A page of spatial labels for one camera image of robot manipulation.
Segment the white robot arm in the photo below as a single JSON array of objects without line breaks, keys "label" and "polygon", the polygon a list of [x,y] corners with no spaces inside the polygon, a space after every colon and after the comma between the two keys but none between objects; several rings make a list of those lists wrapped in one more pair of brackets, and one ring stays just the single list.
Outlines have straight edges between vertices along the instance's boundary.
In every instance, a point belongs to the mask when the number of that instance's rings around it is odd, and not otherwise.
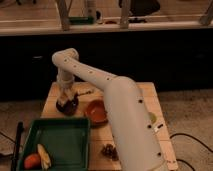
[{"label": "white robot arm", "polygon": [[134,80],[79,62],[74,48],[55,52],[52,62],[58,68],[58,109],[65,110],[74,99],[71,87],[75,76],[103,91],[122,171],[169,171],[142,90]]}]

